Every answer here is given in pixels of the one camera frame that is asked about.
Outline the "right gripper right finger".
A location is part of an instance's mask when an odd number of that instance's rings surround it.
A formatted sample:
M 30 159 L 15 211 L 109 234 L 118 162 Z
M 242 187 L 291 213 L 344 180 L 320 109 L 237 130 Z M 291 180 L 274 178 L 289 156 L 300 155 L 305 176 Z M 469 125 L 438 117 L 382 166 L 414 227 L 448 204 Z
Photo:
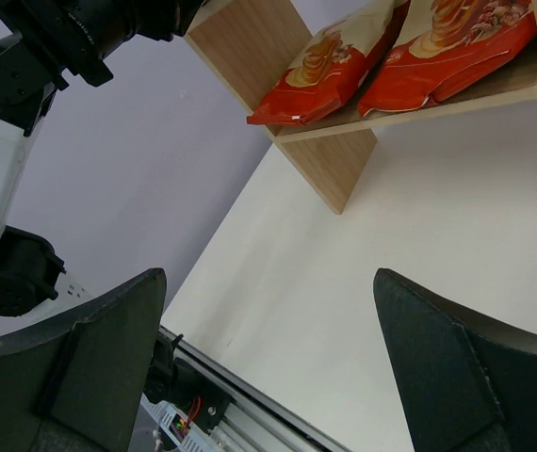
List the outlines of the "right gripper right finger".
M 391 269 L 373 293 L 416 451 L 537 451 L 537 334 Z

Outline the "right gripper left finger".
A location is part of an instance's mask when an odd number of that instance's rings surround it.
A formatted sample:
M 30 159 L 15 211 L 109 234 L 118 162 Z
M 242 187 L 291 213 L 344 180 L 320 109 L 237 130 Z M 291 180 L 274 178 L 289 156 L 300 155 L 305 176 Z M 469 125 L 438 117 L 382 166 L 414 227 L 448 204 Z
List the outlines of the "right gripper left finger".
M 166 275 L 0 336 L 0 451 L 125 451 L 152 360 Z

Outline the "cassava chips bag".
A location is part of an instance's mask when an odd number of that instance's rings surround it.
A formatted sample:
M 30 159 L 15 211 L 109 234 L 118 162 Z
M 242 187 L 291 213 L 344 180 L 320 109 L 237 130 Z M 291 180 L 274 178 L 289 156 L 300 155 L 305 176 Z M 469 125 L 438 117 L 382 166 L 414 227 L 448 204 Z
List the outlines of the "cassava chips bag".
M 365 117 L 441 104 L 508 64 L 535 38 L 530 1 L 411 1 L 357 112 Z
M 344 106 L 396 42 L 408 1 L 372 1 L 316 33 L 247 117 L 299 126 Z

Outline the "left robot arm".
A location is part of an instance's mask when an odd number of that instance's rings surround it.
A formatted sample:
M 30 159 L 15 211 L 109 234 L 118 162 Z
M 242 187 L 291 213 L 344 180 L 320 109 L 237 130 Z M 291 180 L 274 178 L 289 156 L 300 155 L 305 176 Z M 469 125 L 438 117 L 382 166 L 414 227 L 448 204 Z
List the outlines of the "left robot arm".
M 65 73 L 102 86 L 106 58 L 135 36 L 187 33 L 198 1 L 0 1 L 0 316 L 26 315 L 58 296 L 63 261 L 44 238 L 6 224 L 30 150 Z

